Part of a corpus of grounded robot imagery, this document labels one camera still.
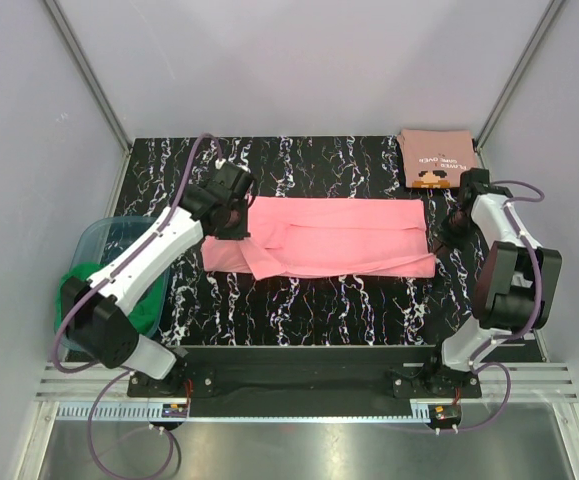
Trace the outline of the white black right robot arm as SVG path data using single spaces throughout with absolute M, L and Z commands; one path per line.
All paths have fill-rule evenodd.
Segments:
M 436 235 L 439 251 L 457 249 L 473 228 L 488 245 L 476 280 L 471 316 L 444 339 L 427 361 L 423 384 L 445 396 L 475 378 L 497 347 L 546 323 L 562 266 L 561 254 L 541 245 L 519 218 L 508 189 L 474 194 L 443 221 Z

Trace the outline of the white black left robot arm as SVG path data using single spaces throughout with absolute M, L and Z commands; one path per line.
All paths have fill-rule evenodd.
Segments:
M 191 186 L 116 260 L 85 280 L 66 280 L 55 342 L 65 336 L 95 364 L 140 372 L 162 395 L 177 394 L 185 382 L 184 361 L 140 334 L 129 314 L 173 261 L 205 237 L 248 236 L 251 189 L 249 184 L 228 188 L 212 182 Z

